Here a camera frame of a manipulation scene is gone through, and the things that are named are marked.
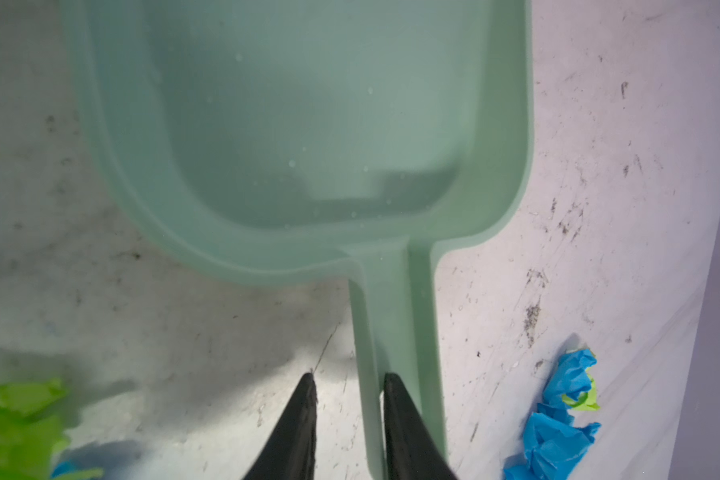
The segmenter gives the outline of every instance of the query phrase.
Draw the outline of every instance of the blue paper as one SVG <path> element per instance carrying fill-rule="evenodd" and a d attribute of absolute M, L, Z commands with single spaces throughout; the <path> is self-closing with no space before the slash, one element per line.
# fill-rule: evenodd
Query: blue paper
<path fill-rule="evenodd" d="M 559 360 L 557 371 L 537 405 L 538 413 L 528 418 L 523 432 L 527 465 L 507 468 L 507 480 L 565 480 L 595 441 L 599 423 L 573 427 L 563 396 L 578 399 L 592 389 L 586 369 L 597 363 L 592 351 L 567 353 Z"/>
<path fill-rule="evenodd" d="M 567 409 L 563 395 L 573 400 L 592 389 L 592 380 L 586 369 L 597 363 L 595 355 L 589 349 L 566 353 L 557 363 L 557 371 L 544 389 L 544 403 L 554 408 Z"/>
<path fill-rule="evenodd" d="M 56 478 L 72 472 L 77 472 L 77 467 L 72 462 L 63 462 L 56 466 L 54 472 L 50 474 L 50 477 Z"/>

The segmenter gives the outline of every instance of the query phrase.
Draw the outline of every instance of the dustpan pan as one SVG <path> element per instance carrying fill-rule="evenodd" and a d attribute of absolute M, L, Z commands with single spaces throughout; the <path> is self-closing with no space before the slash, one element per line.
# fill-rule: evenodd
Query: dustpan pan
<path fill-rule="evenodd" d="M 433 272 L 530 168 L 521 0 L 63 0 L 90 150 L 170 254 L 226 280 L 350 282 L 368 466 L 403 379 L 445 455 Z"/>

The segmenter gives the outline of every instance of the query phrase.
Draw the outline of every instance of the dustpan handle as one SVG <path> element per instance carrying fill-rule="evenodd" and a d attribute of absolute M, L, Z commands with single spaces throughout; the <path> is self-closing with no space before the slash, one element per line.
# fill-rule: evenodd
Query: dustpan handle
<path fill-rule="evenodd" d="M 365 252 L 349 283 L 368 467 L 385 478 L 379 396 L 388 372 L 399 375 L 443 459 L 445 425 L 429 249 Z"/>

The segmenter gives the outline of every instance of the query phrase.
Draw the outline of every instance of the green paper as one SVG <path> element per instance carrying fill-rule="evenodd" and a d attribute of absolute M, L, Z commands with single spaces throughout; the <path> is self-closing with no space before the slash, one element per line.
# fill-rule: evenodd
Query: green paper
<path fill-rule="evenodd" d="M 0 480 L 48 480 L 53 455 L 69 440 L 58 416 L 40 414 L 66 395 L 59 379 L 0 385 Z"/>

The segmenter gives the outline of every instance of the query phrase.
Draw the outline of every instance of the white floor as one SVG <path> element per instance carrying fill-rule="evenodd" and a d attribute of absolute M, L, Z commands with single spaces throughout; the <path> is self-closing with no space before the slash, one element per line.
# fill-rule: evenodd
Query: white floor
<path fill-rule="evenodd" d="M 317 478 L 367 478 L 346 282 L 221 283 L 142 240 L 79 135 L 55 5 L 0 0 L 0 379 L 67 379 L 111 478 L 239 478 L 316 368 Z M 720 216 L 720 0 L 533 6 L 528 193 L 437 273 L 450 463 L 502 478 L 578 342 L 603 408 L 577 421 L 604 427 L 572 478 L 665 478 Z"/>

